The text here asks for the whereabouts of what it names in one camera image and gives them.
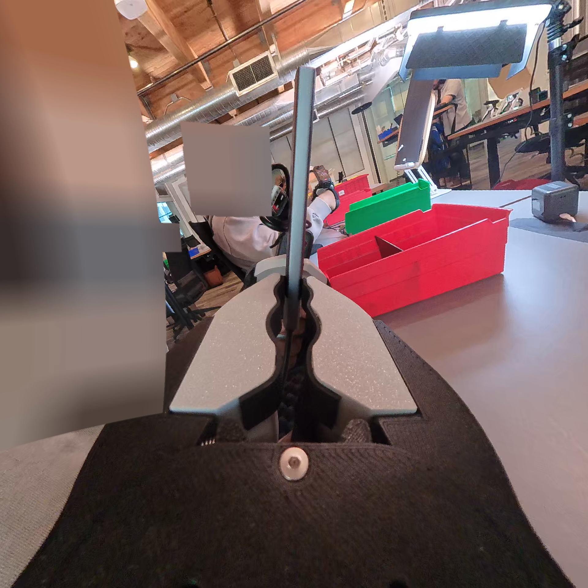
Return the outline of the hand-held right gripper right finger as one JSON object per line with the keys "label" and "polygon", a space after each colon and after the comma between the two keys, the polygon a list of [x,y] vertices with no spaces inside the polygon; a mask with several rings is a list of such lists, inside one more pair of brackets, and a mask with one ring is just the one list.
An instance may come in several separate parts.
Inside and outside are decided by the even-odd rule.
{"label": "hand-held right gripper right finger", "polygon": [[417,404],[370,315],[316,277],[305,283],[315,332],[300,393],[300,438],[337,442],[352,420],[414,416]]}

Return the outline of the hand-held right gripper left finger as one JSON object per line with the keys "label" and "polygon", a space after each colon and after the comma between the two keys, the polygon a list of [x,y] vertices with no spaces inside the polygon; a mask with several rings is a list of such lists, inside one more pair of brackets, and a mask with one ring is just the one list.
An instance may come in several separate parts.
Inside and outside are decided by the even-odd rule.
{"label": "hand-held right gripper left finger", "polygon": [[286,373],[286,357],[276,348],[283,282],[270,275],[217,311],[169,405],[172,414],[231,420],[250,441],[278,440]]}

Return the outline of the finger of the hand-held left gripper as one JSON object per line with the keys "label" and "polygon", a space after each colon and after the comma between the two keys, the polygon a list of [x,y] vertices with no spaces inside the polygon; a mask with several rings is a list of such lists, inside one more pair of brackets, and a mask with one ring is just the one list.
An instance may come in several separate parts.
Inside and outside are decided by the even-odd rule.
{"label": "finger of the hand-held left gripper", "polygon": [[285,276],[288,269],[286,257],[269,257],[258,262],[254,268],[254,277],[257,282],[270,275]]}
{"label": "finger of the hand-held left gripper", "polygon": [[304,259],[302,268],[302,279],[306,285],[307,280],[309,278],[314,279],[315,282],[321,282],[324,285],[329,286],[328,277],[318,268],[318,266],[314,264],[313,261],[311,261],[310,259]]}

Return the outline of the red divided bin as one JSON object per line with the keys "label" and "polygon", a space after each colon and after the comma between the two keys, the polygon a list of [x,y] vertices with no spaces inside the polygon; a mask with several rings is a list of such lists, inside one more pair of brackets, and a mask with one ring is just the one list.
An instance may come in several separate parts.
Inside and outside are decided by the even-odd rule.
{"label": "red divided bin", "polygon": [[435,203],[319,249],[318,265],[375,318],[502,273],[510,215]]}

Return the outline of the red plastic bin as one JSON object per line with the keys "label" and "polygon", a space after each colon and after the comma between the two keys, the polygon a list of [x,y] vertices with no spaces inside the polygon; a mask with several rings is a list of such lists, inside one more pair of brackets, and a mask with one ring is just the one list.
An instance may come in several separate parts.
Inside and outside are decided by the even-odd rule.
{"label": "red plastic bin", "polygon": [[339,197],[340,205],[325,219],[325,228],[330,228],[344,222],[345,215],[350,211],[352,204],[372,196],[368,174],[359,175],[337,184],[334,186],[334,190]]}

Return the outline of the black office chair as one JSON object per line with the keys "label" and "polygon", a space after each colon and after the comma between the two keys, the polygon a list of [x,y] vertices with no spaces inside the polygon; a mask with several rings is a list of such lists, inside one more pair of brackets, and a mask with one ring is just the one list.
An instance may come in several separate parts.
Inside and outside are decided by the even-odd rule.
{"label": "black office chair", "polygon": [[187,252],[167,252],[164,260],[166,283],[166,321],[173,342],[188,330],[187,322],[194,325],[206,318],[206,309],[195,308],[195,303],[206,292],[206,284],[197,276]]}

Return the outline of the green plastic bin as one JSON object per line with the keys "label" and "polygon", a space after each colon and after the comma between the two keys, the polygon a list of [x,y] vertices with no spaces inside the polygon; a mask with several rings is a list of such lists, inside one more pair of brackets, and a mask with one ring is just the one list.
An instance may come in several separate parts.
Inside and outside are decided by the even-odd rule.
{"label": "green plastic bin", "polygon": [[350,204],[345,214],[345,232],[356,235],[414,211],[431,208],[429,182],[418,179]]}

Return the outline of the white ceiling vent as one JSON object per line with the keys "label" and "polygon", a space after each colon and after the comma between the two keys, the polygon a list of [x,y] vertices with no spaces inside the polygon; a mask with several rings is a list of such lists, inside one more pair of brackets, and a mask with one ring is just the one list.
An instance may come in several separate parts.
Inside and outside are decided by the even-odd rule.
{"label": "white ceiling vent", "polygon": [[227,74],[227,81],[231,83],[238,97],[246,95],[277,78],[277,66],[271,51],[266,51],[235,67]]}

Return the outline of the small grey box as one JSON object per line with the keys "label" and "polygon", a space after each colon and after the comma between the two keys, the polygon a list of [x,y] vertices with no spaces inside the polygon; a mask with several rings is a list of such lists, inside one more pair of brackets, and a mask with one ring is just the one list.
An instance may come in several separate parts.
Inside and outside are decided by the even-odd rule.
{"label": "small grey box", "polygon": [[548,224],[575,221],[579,208],[579,188],[563,181],[553,181],[531,191],[532,215]]}

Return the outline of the long wooden desk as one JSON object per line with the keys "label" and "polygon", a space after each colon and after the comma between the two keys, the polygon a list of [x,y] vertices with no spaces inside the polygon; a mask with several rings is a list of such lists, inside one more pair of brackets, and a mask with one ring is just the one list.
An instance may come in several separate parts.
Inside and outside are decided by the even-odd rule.
{"label": "long wooden desk", "polygon": [[[563,92],[564,131],[567,148],[572,139],[584,144],[584,158],[587,158],[587,80],[573,84]],[[506,166],[499,160],[498,140],[506,136],[524,133],[526,128],[539,126],[550,120],[550,99],[520,107],[495,118],[474,124],[448,137],[451,147],[464,149],[473,143],[485,142],[490,187],[501,180]]]}

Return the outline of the black light stand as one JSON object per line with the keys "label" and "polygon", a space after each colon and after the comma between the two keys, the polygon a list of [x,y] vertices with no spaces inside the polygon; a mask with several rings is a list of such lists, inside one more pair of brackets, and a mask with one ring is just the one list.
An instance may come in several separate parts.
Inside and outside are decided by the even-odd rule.
{"label": "black light stand", "polygon": [[550,179],[552,182],[566,179],[565,133],[569,120],[564,112],[564,66],[570,56],[563,42],[564,33],[570,28],[564,24],[571,5],[567,1],[554,1],[546,20],[548,42],[548,77],[550,100]]}

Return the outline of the silver air duct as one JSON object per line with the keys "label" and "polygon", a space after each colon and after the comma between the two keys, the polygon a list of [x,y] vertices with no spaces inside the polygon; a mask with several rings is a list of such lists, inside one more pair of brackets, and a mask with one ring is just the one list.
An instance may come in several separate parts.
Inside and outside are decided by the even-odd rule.
{"label": "silver air duct", "polygon": [[157,119],[145,127],[148,152],[152,153],[177,140],[181,136],[182,122],[214,121],[230,111],[238,109],[261,96],[276,90],[279,86],[291,82],[298,68],[302,66],[318,67],[344,50],[351,49],[373,38],[390,33],[394,25],[384,23],[357,35],[356,37],[331,47],[299,46],[282,54],[275,61],[276,75],[257,85],[254,89],[238,95],[231,82],[225,83],[217,90],[208,92],[203,98],[192,101],[188,106]]}

